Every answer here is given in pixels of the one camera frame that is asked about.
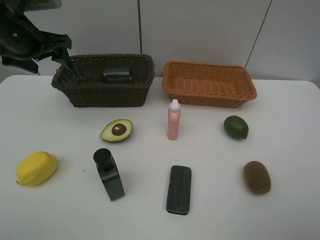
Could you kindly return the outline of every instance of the lemon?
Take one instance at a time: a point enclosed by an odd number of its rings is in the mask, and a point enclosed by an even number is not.
[[[16,182],[21,186],[41,184],[54,173],[57,165],[55,155],[46,151],[37,151],[16,167]]]

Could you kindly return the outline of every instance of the white bottle cap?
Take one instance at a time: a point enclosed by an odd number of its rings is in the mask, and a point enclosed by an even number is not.
[[[174,111],[177,111],[180,109],[180,104],[178,103],[178,100],[177,99],[173,99],[172,100],[172,103],[170,103],[169,107],[174,110]]]

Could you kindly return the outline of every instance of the black bottle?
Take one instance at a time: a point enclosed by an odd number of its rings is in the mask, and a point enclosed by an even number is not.
[[[111,152],[106,148],[97,150],[93,155],[96,168],[110,200],[117,200],[125,195],[120,174]]]

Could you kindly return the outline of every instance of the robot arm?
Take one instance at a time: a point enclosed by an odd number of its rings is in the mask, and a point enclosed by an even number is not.
[[[4,66],[13,66],[37,74],[34,62],[51,57],[52,61],[72,69],[68,35],[40,31],[24,15],[25,0],[9,5],[0,0],[0,56]]]

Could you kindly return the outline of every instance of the orange wicker basket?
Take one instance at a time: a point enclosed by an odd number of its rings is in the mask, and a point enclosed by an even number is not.
[[[237,108],[257,97],[246,69],[241,66],[169,61],[162,88],[181,104]]]

